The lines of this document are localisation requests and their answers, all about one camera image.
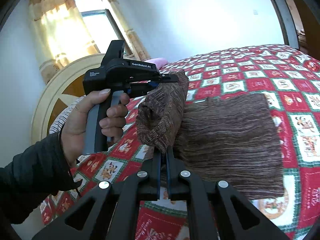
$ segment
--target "brown striped cloth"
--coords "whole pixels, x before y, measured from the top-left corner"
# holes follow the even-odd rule
[[[264,95],[185,105],[188,80],[183,76],[178,86],[159,85],[139,105],[138,139],[162,153],[173,145],[188,170],[209,181],[226,180],[249,199],[282,196],[279,137]],[[149,150],[145,159],[152,158]],[[162,186],[164,173],[162,167]]]
[[[263,94],[187,105],[173,152],[188,170],[226,180],[248,199],[284,194],[280,139]]]

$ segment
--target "gripper handle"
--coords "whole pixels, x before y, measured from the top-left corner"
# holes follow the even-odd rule
[[[87,118],[87,126],[84,136],[84,149],[82,155],[103,152],[108,150],[108,142],[112,141],[111,137],[104,136],[101,133],[99,122],[107,117],[107,110],[120,103],[120,96],[123,91],[110,92],[106,101],[95,105],[90,109]]]

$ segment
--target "curtain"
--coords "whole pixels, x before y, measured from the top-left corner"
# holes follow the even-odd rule
[[[138,35],[131,28],[127,21],[125,20],[120,8],[119,2],[117,0],[102,0],[106,7],[110,10],[113,18],[117,22],[119,29],[123,32],[123,36],[128,43],[131,51],[135,55],[137,60],[145,61],[150,59],[150,55],[148,54],[146,48],[141,43]]]
[[[75,0],[29,0],[37,59],[57,70],[79,58],[100,53]]]

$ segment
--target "round wooden headboard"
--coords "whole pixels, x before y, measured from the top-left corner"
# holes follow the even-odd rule
[[[104,54],[78,59],[60,70],[47,84],[31,122],[31,144],[42,140],[56,117],[84,95],[83,75],[88,69],[100,67]]]

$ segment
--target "patterned quilt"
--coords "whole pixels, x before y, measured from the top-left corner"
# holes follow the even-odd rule
[[[290,239],[303,239],[320,214],[320,62],[285,45],[263,45],[196,55],[161,69],[184,69],[189,77],[187,103],[206,97],[229,98],[263,93],[282,147],[282,197],[252,203]],[[82,194],[100,181],[118,182],[137,172],[148,146],[137,140],[135,118],[144,97],[128,104],[123,138],[108,152],[80,157],[72,169],[82,179]],[[45,224],[78,199],[75,190],[48,196],[40,206]],[[140,203],[136,240],[188,240],[184,201],[170,201],[161,188],[159,201]]]

